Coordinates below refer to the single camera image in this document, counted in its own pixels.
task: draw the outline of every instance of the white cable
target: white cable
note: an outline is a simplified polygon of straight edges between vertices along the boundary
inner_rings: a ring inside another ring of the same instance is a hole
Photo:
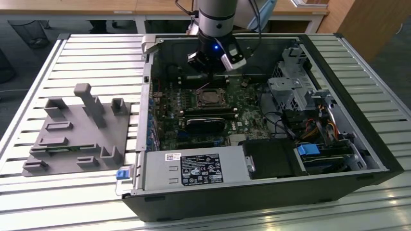
[[[395,33],[396,35],[397,35],[399,32],[403,30],[403,26],[404,26],[404,24],[402,23],[402,24],[400,24],[400,27],[399,27],[399,30],[397,30],[397,32]]]
[[[0,90],[0,93],[3,92],[12,92],[12,91],[28,91],[29,89],[15,89],[15,90]]]
[[[199,91],[199,90],[201,90],[203,89],[203,87],[205,87],[207,85],[209,84],[209,82],[208,83],[205,83],[197,90],[195,90],[196,92]]]

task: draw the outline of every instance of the desk leg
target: desk leg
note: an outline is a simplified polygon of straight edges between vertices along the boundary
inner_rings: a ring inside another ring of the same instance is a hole
[[[144,24],[144,22],[145,22],[145,15],[136,15],[135,22],[136,22],[137,33],[139,34],[147,34],[145,24]]]
[[[316,30],[320,27],[321,21],[323,21],[323,15],[315,16],[313,19],[309,21],[307,29],[305,29],[305,34],[315,34]]]

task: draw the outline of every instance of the gray fixture plate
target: gray fixture plate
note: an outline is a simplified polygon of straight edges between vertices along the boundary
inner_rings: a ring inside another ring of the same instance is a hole
[[[123,166],[124,163],[124,152],[125,152],[125,141],[127,141],[127,131],[128,131],[128,120],[129,120],[129,112],[131,112],[131,103],[125,103],[127,113],[124,115],[113,115],[111,109],[111,103],[101,103],[105,113],[103,114],[103,118],[107,123],[107,127],[97,128],[92,117],[87,116],[83,105],[68,105],[68,108],[61,109],[63,115],[72,123],[72,129],[68,130],[53,130],[47,131],[45,127],[56,122],[56,119],[48,116],[45,122],[43,124],[43,128],[36,139],[36,143],[33,148],[41,147],[39,145],[41,139],[45,137],[65,137],[68,139],[69,146],[80,146],[80,145],[93,145],[97,144],[100,148],[105,148],[111,153],[113,146],[116,146],[120,160],[115,163],[105,163],[100,158],[100,151],[92,150],[89,152],[79,152],[79,151],[68,151],[68,152],[55,152],[51,155],[41,155],[41,157],[35,158],[33,155],[29,156],[28,163],[33,161],[43,160],[48,167],[45,170],[28,171],[23,170],[23,176],[43,176],[43,175],[53,175],[63,173],[76,173],[84,171],[101,171],[101,170],[112,170],[117,169]],[[76,162],[80,157],[93,156],[93,161],[99,162],[97,166],[89,164],[84,167],[80,167]]]

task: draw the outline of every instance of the slotted aluminum table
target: slotted aluminum table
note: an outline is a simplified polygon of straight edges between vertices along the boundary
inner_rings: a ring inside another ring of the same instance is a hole
[[[339,201],[260,211],[144,223],[115,193],[116,171],[25,178],[29,156],[47,113],[48,97],[73,97],[76,83],[89,83],[103,103],[132,103],[125,164],[135,161],[143,81],[143,35],[71,35],[57,40],[0,142],[0,230],[402,230],[411,221],[411,112],[345,40],[312,35],[325,61],[379,132],[406,172]],[[325,88],[317,72],[317,81]],[[120,189],[129,189],[123,184]]]

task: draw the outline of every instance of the barcode sticker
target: barcode sticker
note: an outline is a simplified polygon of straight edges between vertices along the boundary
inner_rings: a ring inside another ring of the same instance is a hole
[[[180,153],[165,153],[165,161],[180,160]]]

